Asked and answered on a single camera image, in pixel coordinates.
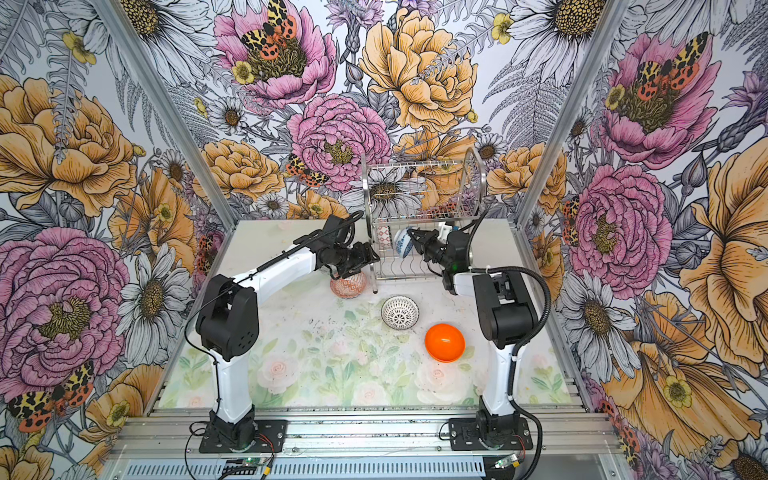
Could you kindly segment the blue floral bowl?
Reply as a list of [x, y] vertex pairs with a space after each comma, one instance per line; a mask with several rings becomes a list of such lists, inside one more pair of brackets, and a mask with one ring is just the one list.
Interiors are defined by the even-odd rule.
[[397, 231], [393, 239], [393, 249], [400, 258], [406, 258], [410, 255], [413, 249], [413, 239], [407, 228]]

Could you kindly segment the dark blue patterned bowl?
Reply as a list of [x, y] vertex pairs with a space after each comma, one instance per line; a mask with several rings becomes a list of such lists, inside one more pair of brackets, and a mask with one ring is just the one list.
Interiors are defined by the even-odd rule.
[[387, 225], [380, 225], [376, 228], [377, 241], [382, 249], [392, 248], [392, 236], [390, 227]]

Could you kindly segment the silver wire dish rack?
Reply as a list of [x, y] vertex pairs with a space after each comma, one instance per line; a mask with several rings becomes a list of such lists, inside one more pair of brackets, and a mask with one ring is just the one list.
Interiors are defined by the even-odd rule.
[[[362, 162], [362, 208], [368, 238], [380, 261], [371, 267], [375, 284], [436, 280], [441, 267], [426, 263], [412, 249], [400, 258], [393, 239], [400, 229], [437, 229], [439, 222], [465, 228], [478, 215], [487, 193], [487, 169], [476, 148], [456, 156], [409, 158], [400, 153], [388, 164]], [[376, 228], [390, 227], [392, 248], [382, 249]]]

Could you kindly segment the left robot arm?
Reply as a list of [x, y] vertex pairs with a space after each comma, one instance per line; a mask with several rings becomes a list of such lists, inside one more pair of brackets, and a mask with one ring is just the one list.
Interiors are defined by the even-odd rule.
[[212, 358], [216, 405], [201, 435], [200, 452], [278, 453], [284, 420], [260, 424], [249, 393], [248, 355], [260, 333], [259, 303], [289, 284], [326, 268], [333, 280], [346, 279], [380, 260], [368, 242], [355, 239], [358, 211], [329, 216], [321, 229], [303, 235], [293, 247], [236, 277], [213, 276], [196, 312], [200, 350]]

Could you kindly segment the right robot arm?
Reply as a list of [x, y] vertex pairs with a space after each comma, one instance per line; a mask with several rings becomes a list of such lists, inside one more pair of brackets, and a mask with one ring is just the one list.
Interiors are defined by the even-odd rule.
[[470, 247], [477, 228], [444, 225], [405, 229], [413, 250], [429, 265], [441, 268], [443, 288], [475, 302], [478, 323], [489, 342], [489, 372], [473, 421], [452, 419], [451, 448], [528, 450], [534, 446], [531, 415], [514, 398], [517, 364], [530, 341], [541, 331], [551, 307], [546, 282], [520, 266], [479, 268], [471, 265]]

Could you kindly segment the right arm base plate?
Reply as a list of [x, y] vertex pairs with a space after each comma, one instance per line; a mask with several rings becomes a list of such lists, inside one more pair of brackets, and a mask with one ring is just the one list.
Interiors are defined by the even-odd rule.
[[532, 451], [534, 444], [527, 421], [513, 415], [492, 419], [451, 418], [448, 434], [453, 451]]

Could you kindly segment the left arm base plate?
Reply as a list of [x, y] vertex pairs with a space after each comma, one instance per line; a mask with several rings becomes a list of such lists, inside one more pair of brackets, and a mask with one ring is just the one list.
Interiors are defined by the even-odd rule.
[[215, 419], [207, 426], [199, 451], [204, 454], [280, 453], [286, 439], [288, 422], [256, 420], [241, 425], [229, 425]]

